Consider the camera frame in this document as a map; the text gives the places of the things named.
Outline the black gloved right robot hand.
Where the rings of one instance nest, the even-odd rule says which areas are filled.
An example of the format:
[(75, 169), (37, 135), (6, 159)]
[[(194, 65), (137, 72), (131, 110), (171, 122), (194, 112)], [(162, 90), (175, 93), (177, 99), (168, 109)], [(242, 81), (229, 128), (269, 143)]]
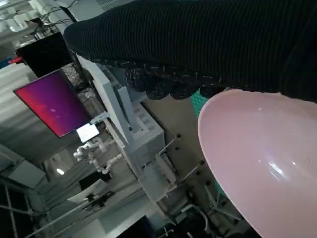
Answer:
[(225, 89), (317, 100), (314, 0), (136, 0), (68, 26), (77, 55), (151, 100)]

